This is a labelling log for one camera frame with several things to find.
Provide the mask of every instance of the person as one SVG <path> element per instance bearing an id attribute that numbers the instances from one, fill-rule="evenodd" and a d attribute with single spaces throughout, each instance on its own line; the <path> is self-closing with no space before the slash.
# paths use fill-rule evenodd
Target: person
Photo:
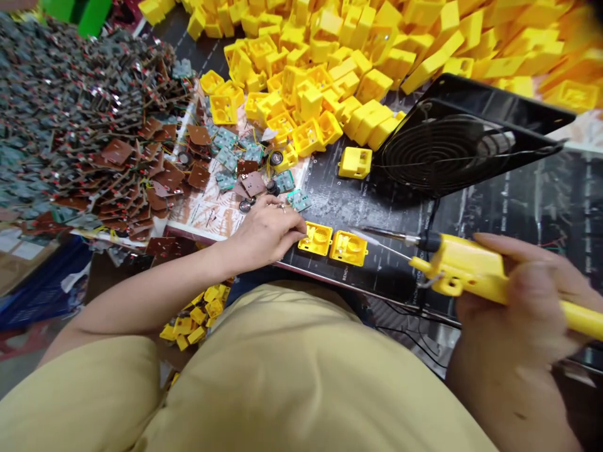
<path id="1" fill-rule="evenodd" d="M 564 258 L 490 234 L 475 239 L 513 263 L 508 306 L 459 299 L 445 384 L 333 291 L 278 281 L 230 306 L 163 396 L 145 334 L 205 288 L 278 261 L 305 232 L 264 196 L 229 239 L 98 296 L 0 403 L 3 449 L 580 449 L 550 367 L 589 338 L 567 331 L 558 300 L 597 311 L 603 301 Z"/>

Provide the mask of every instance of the finger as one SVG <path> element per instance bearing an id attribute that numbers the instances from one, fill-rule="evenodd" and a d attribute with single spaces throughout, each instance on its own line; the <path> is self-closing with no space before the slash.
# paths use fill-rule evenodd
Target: finger
<path id="1" fill-rule="evenodd" d="M 256 201 L 256 206 L 265 207 L 269 204 L 282 204 L 283 202 L 273 195 L 263 195 Z"/>
<path id="2" fill-rule="evenodd" d="M 287 253 L 287 251 L 289 251 L 289 248 L 291 248 L 291 246 L 295 245 L 297 242 L 299 242 L 305 236 L 306 236 L 306 234 L 304 234 L 303 232 L 299 232 L 297 230 L 291 230 L 291 231 L 287 232 L 283 236 L 283 238 L 281 239 L 279 244 L 276 246 L 276 250 L 279 255 L 279 260 L 282 259 L 283 256 L 285 256 L 285 254 Z"/>
<path id="3" fill-rule="evenodd" d="M 586 278 L 566 258 L 511 237 L 483 233 L 475 234 L 474 237 L 480 245 L 506 256 L 514 262 L 539 261 L 549 263 L 555 269 L 557 289 L 567 301 L 591 309 L 603 308 L 603 300 L 598 295 L 594 296 L 594 291 L 590 288 Z"/>
<path id="4" fill-rule="evenodd" d="M 505 306 L 493 303 L 490 300 L 486 300 L 478 295 L 474 295 L 469 292 L 463 292 L 463 294 L 456 299 L 455 309 L 457 317 L 460 322 L 465 324 L 471 322 L 476 316 L 479 316 L 482 312 L 490 311 L 492 309 L 506 309 Z"/>
<path id="5" fill-rule="evenodd" d="M 564 333 L 565 315 L 559 304 L 555 269 L 547 262 L 522 262 L 509 275 L 507 286 L 509 319 L 522 323 L 538 335 Z"/>
<path id="6" fill-rule="evenodd" d="M 295 229 L 304 234 L 306 233 L 306 222 L 292 207 L 286 206 L 284 209 L 276 210 L 282 210 L 285 213 L 283 215 L 279 212 L 276 216 L 277 221 L 279 221 L 278 225 L 282 228 L 283 233 L 289 231 L 289 229 Z"/>

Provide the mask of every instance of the black cable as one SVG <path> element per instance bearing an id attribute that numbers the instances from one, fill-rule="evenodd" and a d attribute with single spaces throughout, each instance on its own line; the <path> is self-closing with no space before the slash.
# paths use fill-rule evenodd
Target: black cable
<path id="1" fill-rule="evenodd" d="M 425 355 L 429 356 L 433 362 L 435 362 L 435 363 L 436 363 L 438 366 L 440 366 L 440 367 L 441 367 L 441 368 L 443 368 L 443 369 L 447 369 L 447 368 L 448 368 L 447 366 L 444 366 L 444 365 L 440 364 L 436 358 L 434 358 L 433 356 L 431 356 L 431 354 L 430 354 L 430 353 L 429 353 L 427 350 L 425 350 L 425 349 L 424 349 L 424 348 L 421 346 L 421 344 L 419 344 L 419 343 L 418 343 L 418 341 L 417 341 L 415 338 L 413 338 L 413 337 L 412 337 L 410 334 L 408 334 L 406 331 L 403 331 L 403 330 L 396 330 L 395 328 L 388 328 L 387 326 L 375 326 L 375 328 L 377 328 L 377 329 L 379 329 L 379 330 L 395 331 L 396 333 L 402 333 L 402 334 L 404 334 L 404 335 L 408 336 L 408 337 L 410 338 L 410 340 L 411 340 L 412 342 L 414 342 L 414 343 L 415 343 L 415 345 L 416 345 L 418 348 L 420 348 L 421 350 L 423 350 L 423 353 L 425 353 Z"/>
<path id="2" fill-rule="evenodd" d="M 396 309 L 389 301 L 386 301 L 386 300 L 382 300 L 382 301 L 386 305 L 388 305 L 390 309 L 392 309 L 393 311 L 397 312 L 400 315 L 407 315 L 407 316 L 411 316 L 411 317 L 419 317 L 419 318 L 422 318 L 422 319 L 427 320 L 427 321 L 432 321 L 432 322 L 435 322 L 435 323 L 439 323 L 441 325 L 449 326 L 451 328 L 454 328 L 455 330 L 462 330 L 462 328 L 459 328 L 457 325 L 453 325 L 453 324 L 451 324 L 451 323 L 449 323 L 449 322 L 447 322 L 445 320 L 440 320 L 440 319 L 436 319 L 436 318 L 433 318 L 433 317 L 426 317 L 426 316 L 423 316 L 421 314 L 417 314 L 415 311 L 407 309 L 404 306 L 400 306 L 400 308 L 404 309 L 405 312 L 398 311 L 398 309 Z"/>
<path id="3" fill-rule="evenodd" d="M 423 341 L 423 343 L 425 344 L 425 346 L 427 347 L 427 350 L 429 350 L 430 352 L 432 352 L 434 355 L 436 356 L 440 356 L 440 352 L 436 353 L 432 350 L 432 348 L 429 346 L 429 344 L 427 343 L 427 341 L 425 340 L 425 335 L 421 332 L 421 320 L 423 318 L 419 317 L 419 326 L 418 326 L 418 330 L 419 330 L 419 334 L 421 335 L 421 340 Z"/>

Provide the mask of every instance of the workbench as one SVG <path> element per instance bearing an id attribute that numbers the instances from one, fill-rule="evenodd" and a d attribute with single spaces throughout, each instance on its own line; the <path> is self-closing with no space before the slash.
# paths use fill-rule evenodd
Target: workbench
<path id="1" fill-rule="evenodd" d="M 177 58 L 190 59 L 198 72 L 213 69 L 229 78 L 223 51 L 224 46 L 236 38 L 201 37 L 194 42 L 186 32 L 187 22 L 186 12 L 176 8 L 150 35 L 172 44 Z M 237 38 L 244 37 L 241 30 L 237 33 L 240 34 Z M 423 91 L 407 97 L 400 91 L 390 92 L 385 104 L 392 111 L 408 112 Z M 603 123 L 598 114 L 583 114 L 570 126 L 554 132 L 556 138 L 570 139 L 570 147 L 582 150 L 564 150 L 445 196 L 432 229 L 461 237 L 471 237 L 474 232 L 492 232 L 541 245 L 567 256 L 591 280 L 593 287 L 602 292 L 599 269 L 603 268 L 603 189 L 597 182 L 603 176 L 603 154 L 584 151 L 603 147 Z M 346 146 L 355 144 L 344 136 L 327 147 L 326 153 L 315 153 L 305 163 L 303 188 L 310 194 L 312 206 L 302 212 L 304 218 L 332 227 L 334 232 L 349 231 L 358 223 L 409 232 L 424 228 L 434 205 L 432 201 L 421 199 L 389 180 L 375 180 L 373 175 L 365 180 L 337 176 L 337 163 Z M 213 208 L 211 215 L 216 220 L 219 211 Z M 180 227 L 178 222 L 168 223 L 168 232 L 197 240 L 211 239 L 202 230 Z M 416 254 L 416 250 L 390 239 L 385 244 L 410 256 Z M 280 265 L 410 306 L 416 307 L 424 298 L 429 312 L 455 319 L 450 298 L 432 291 L 426 296 L 420 295 L 415 289 L 413 270 L 382 248 L 369 246 L 363 267 L 342 264 L 296 247 L 289 250 Z"/>

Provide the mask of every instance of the yellow soldering iron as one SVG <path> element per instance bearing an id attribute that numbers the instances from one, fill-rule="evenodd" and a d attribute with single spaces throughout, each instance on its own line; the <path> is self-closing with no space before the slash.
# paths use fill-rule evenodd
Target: yellow soldering iron
<path id="1" fill-rule="evenodd" d="M 431 262 L 426 262 L 393 250 L 406 257 L 411 267 L 423 272 L 434 291 L 454 297 L 467 291 L 497 303 L 507 303 L 509 278 L 504 273 L 503 257 L 497 252 L 470 240 L 436 232 L 411 235 L 375 227 L 362 227 L 361 230 L 398 239 L 408 246 L 433 253 Z M 602 313 L 565 300 L 560 300 L 560 304 L 571 330 L 603 341 Z"/>

